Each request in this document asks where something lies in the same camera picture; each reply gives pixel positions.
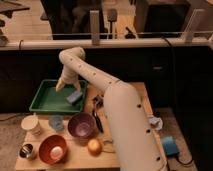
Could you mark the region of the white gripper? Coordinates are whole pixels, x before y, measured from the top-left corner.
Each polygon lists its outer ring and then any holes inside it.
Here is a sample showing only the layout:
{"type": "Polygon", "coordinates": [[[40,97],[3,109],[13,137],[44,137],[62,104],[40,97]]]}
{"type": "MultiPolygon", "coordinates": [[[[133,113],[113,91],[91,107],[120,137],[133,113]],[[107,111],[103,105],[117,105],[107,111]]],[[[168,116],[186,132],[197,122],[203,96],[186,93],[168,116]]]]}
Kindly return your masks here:
{"type": "Polygon", "coordinates": [[[65,86],[65,84],[73,84],[77,91],[81,91],[78,74],[68,68],[64,68],[62,70],[61,79],[58,80],[55,90],[60,91],[65,86]]]}

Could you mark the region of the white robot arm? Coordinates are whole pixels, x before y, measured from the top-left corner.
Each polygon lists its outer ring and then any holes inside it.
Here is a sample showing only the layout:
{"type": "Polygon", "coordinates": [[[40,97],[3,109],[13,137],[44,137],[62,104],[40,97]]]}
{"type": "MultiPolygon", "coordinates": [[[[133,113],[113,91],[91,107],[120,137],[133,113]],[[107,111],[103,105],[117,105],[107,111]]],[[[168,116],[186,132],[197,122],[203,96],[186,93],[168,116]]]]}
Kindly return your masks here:
{"type": "Polygon", "coordinates": [[[103,106],[120,171],[167,171],[151,125],[135,87],[86,63],[81,47],[62,50],[63,70],[56,90],[66,84],[80,88],[78,75],[104,92],[103,106]]]}

